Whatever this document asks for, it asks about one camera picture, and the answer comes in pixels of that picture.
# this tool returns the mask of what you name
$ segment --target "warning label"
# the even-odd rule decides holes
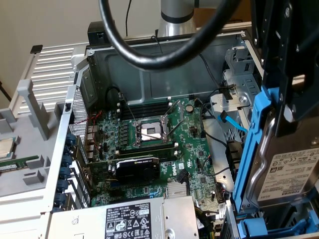
[[[106,211],[105,239],[150,239],[150,203],[109,208]]]
[[[318,148],[274,155],[258,201],[301,193],[318,160]]]

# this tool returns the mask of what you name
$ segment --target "motherboard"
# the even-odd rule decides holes
[[[207,158],[203,170],[214,170],[196,103],[190,97],[130,108],[118,104],[116,111],[96,113],[84,169],[93,188],[91,206],[189,194],[202,210],[217,211],[221,192],[215,177],[202,173]],[[185,173],[189,185],[178,179]]]

